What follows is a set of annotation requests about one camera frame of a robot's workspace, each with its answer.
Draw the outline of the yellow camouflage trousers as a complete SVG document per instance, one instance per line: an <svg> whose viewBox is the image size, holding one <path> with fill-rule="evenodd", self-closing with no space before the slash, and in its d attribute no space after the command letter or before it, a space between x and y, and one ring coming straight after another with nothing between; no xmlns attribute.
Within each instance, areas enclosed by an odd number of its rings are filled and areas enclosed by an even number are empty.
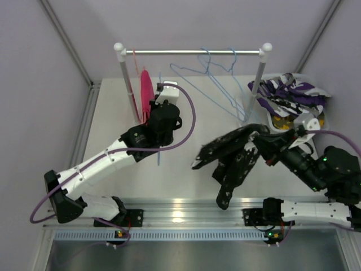
<svg viewBox="0 0 361 271"><path fill-rule="evenodd" d="M277 130L288 130L293 128L293 122L297 118L296 116L289 115L286 117L277 117L274 115L269 115L271 121L271 127ZM320 127L323 128L325 125L325 114L321 113L317 119L320 122Z"/></svg>

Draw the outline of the blue hanger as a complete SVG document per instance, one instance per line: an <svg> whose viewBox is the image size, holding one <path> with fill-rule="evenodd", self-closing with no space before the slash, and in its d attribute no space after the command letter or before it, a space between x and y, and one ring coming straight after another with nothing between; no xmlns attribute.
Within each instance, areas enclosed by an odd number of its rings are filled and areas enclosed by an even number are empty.
<svg viewBox="0 0 361 271"><path fill-rule="evenodd" d="M232 98L236 98L242 105L240 100L242 93L240 92L237 84L222 68L210 65L207 70L207 64L209 56L212 56L212 61L224 65L229 68L234 57L229 49L225 50L225 56L229 59L229 62L222 64L216 60L216 53L212 50L202 47L200 52L196 54L197 64L195 67L186 66L178 63L170 63L170 69L176 76L182 79L193 90L197 91L207 101L214 105L217 109L225 112L226 114L235 117L242 123L243 117L237 114L236 109L231 105ZM219 86L217 86L216 80L220 82L223 87L230 93L230 98L226 98Z"/></svg>
<svg viewBox="0 0 361 271"><path fill-rule="evenodd" d="M234 82L237 84L237 87L239 88L240 92L242 94L245 94L245 91L241 85L241 83L238 81L238 79L236 78L236 76L234 75L234 66L235 64L237 63L237 56L238 56L238 53L236 52L236 50L234 50L233 48L229 47L228 48L231 52L232 52L232 55L234 57L231 65L229 68L226 68L224 65L221 65L220 63L217 63L217 62L214 62L212 61L212 56L210 55L209 56L209 60L208 60L208 64L207 64L207 70L209 69L210 65L214 65L214 66L217 66L217 67L220 67L222 68L229 76L231 76L231 78L234 80ZM217 86L219 86L219 88L221 89L221 92L223 93L223 95L226 97L226 98L230 98L230 93L223 87L223 85L218 82L216 80L216 83L215 83ZM244 124L248 123L249 119L250 119L250 113L247 113L246 109L244 108L244 106L242 106L236 98L232 98L231 101L230 101L231 105L236 109L237 111L237 114L240 114L242 117L243 117L243 120L242 122Z"/></svg>
<svg viewBox="0 0 361 271"><path fill-rule="evenodd" d="M161 83L161 72L159 72L159 83ZM161 162L161 153L158 152L157 153L157 166L160 166L160 162Z"/></svg>

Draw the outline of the black camouflage trousers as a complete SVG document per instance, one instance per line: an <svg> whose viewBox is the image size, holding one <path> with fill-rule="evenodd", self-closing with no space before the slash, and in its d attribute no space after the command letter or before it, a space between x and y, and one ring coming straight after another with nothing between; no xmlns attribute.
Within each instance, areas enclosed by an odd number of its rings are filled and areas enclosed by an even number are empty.
<svg viewBox="0 0 361 271"><path fill-rule="evenodd" d="M234 189L242 185L260 157L250 140L253 133L269 135L270 130L262 124L237 128L203 145L191 165L191 169L196 170L215 160L218 162L212 177L221 185L216 204L222 210L228 208Z"/></svg>

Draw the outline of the purple camouflage trousers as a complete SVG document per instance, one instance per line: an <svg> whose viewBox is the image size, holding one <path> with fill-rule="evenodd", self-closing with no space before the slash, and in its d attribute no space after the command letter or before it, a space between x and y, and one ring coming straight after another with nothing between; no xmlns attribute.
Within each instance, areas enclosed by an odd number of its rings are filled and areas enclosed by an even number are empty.
<svg viewBox="0 0 361 271"><path fill-rule="evenodd" d="M303 113L319 116L330 97L328 92L303 80L299 74L284 73L261 80L256 100L276 117L299 116Z"/></svg>

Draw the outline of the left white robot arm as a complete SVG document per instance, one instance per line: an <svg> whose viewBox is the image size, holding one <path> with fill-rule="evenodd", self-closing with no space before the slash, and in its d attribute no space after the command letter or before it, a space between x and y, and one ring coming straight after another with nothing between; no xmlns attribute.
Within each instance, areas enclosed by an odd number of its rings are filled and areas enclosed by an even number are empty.
<svg viewBox="0 0 361 271"><path fill-rule="evenodd" d="M50 202L57 221L68 223L79 217L97 217L120 226L127 210L117 196L93 196L86 190L115 171L138 163L173 142L173 132L182 126L179 108L164 102L151 111L144 124L130 128L102 153L62 172L44 175L47 191L54 190Z"/></svg>

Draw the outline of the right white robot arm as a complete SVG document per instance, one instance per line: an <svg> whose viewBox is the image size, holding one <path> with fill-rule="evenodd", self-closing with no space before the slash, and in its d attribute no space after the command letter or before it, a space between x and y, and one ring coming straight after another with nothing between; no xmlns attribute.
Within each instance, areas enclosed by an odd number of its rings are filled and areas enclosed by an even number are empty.
<svg viewBox="0 0 361 271"><path fill-rule="evenodd" d="M297 220L320 221L351 231L360 231L360 149L341 133L333 132L354 148L355 155L328 146L317 159L306 153L296 140L318 131L292 129L285 133L257 135L252 142L268 166L284 165L323 202L297 202L278 198L263 201L262 217L268 224Z"/></svg>

